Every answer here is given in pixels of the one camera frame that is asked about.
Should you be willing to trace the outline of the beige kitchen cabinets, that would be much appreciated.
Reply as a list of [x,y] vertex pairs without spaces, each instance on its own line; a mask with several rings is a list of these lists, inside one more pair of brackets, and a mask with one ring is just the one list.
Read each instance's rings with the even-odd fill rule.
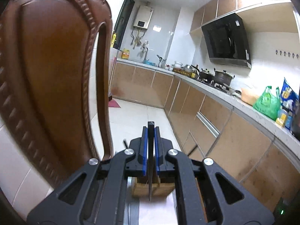
[[241,100],[186,76],[118,60],[114,97],[164,110],[184,152],[212,158],[270,210],[299,192],[299,141]]

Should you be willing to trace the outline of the pink floor mat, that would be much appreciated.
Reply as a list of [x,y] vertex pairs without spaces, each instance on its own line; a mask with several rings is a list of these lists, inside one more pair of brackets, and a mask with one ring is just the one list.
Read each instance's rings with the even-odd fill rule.
[[119,105],[119,103],[116,100],[114,100],[114,99],[112,99],[112,100],[110,100],[108,102],[108,107],[109,108],[121,108],[121,106]]

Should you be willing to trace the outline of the wooden utensil holder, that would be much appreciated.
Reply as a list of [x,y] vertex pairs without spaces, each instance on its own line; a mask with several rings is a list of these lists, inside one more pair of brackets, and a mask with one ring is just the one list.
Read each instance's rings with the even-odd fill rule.
[[[132,178],[131,194],[133,197],[148,197],[149,183],[147,177]],[[154,178],[151,186],[152,197],[167,197],[175,189],[175,184],[171,182],[161,182],[160,178]]]

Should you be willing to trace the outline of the grey and pink cloth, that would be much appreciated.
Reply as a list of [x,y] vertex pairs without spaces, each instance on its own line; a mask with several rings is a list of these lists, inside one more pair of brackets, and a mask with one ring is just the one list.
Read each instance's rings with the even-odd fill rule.
[[176,193],[167,197],[135,198],[127,194],[124,209],[124,224],[178,224]]

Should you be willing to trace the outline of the white bowl on counter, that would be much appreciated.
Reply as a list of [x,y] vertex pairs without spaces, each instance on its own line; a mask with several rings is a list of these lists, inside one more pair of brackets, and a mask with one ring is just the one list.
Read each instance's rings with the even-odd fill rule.
[[179,61],[175,61],[173,67],[180,69],[183,67],[183,64]]

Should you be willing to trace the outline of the black frying pan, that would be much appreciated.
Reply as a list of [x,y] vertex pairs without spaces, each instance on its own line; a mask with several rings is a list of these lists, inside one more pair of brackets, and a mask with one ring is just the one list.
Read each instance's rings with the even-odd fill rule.
[[192,65],[191,66],[194,69],[193,72],[193,76],[192,78],[197,80],[197,81],[201,81],[201,82],[205,82],[208,84],[211,84],[213,79],[214,79],[214,75],[207,69],[199,69],[198,67]]

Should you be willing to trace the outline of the yellow box on counter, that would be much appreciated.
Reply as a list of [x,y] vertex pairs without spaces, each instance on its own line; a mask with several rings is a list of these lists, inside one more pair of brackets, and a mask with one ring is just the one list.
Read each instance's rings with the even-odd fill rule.
[[129,59],[129,56],[130,56],[130,50],[124,48],[121,55],[122,59]]

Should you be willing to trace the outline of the chrome sink faucet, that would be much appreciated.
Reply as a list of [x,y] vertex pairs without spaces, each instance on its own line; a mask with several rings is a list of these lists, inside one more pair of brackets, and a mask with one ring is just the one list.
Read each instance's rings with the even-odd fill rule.
[[142,46],[141,51],[143,53],[143,61],[147,61],[147,54],[149,52],[149,48],[147,46]]

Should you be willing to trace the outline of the dark cooking pot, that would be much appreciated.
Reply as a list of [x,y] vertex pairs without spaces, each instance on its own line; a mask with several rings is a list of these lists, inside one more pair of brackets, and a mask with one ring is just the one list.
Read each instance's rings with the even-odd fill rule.
[[218,83],[220,85],[229,87],[231,81],[235,78],[235,76],[231,76],[227,73],[226,70],[223,71],[217,71],[214,68],[214,83]]

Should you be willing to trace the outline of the yellow bottle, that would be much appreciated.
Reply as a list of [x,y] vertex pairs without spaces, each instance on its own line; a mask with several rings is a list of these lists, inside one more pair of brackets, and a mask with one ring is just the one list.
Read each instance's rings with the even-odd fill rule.
[[116,32],[114,32],[113,35],[112,35],[111,48],[114,46],[115,41],[116,41]]

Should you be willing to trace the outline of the white gas water heater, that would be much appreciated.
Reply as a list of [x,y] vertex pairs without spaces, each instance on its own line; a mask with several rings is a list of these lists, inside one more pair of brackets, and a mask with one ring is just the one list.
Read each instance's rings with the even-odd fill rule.
[[153,10],[154,9],[152,7],[141,5],[136,14],[133,27],[147,30],[153,15]]

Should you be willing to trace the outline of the green plastic bag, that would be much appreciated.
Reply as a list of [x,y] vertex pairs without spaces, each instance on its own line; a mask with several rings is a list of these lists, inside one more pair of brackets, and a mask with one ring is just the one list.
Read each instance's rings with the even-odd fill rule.
[[272,87],[267,86],[263,94],[253,104],[253,108],[275,121],[281,106],[280,92],[278,87],[276,88],[276,95],[273,95],[271,90]]

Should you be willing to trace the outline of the black range hood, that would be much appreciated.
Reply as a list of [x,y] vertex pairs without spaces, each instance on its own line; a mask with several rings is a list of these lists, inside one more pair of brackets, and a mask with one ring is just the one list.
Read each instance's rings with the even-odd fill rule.
[[247,69],[252,67],[248,37],[239,15],[229,14],[201,29],[212,63]]

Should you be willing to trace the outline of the blue snack bag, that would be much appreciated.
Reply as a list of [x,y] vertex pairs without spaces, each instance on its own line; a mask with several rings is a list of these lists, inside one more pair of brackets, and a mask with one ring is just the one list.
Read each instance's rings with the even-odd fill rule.
[[299,101],[299,96],[287,83],[286,79],[284,79],[283,82],[282,90],[280,93],[280,101],[283,107],[289,109],[292,112],[296,109],[296,105]]

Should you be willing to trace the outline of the carved brown wooden chair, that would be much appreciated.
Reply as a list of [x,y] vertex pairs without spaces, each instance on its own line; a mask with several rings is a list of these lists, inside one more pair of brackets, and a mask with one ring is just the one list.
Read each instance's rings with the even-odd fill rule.
[[98,153],[89,113],[89,72],[105,160],[111,10],[106,0],[6,0],[1,13],[1,117],[21,152],[57,188]]

